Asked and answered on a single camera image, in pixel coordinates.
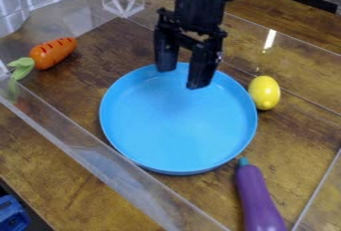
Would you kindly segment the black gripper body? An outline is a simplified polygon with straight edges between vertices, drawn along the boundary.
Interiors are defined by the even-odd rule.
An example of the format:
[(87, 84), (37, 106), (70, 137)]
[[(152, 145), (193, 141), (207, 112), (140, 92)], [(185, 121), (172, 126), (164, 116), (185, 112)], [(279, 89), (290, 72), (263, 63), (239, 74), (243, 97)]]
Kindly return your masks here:
[(203, 44), (219, 50), (226, 32), (219, 29), (224, 3), (228, 0), (175, 0), (173, 10), (160, 8), (155, 27), (155, 49), (192, 49)]

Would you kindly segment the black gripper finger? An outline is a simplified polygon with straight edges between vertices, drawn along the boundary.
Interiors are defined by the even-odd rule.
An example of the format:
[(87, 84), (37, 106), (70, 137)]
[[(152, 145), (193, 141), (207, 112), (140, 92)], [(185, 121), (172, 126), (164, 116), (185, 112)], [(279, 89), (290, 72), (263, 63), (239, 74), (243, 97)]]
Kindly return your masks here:
[(155, 63), (159, 72), (169, 72), (176, 66), (179, 45), (169, 30), (155, 28)]
[(206, 87), (222, 58), (222, 39), (207, 38), (191, 48), (185, 87), (191, 90)]

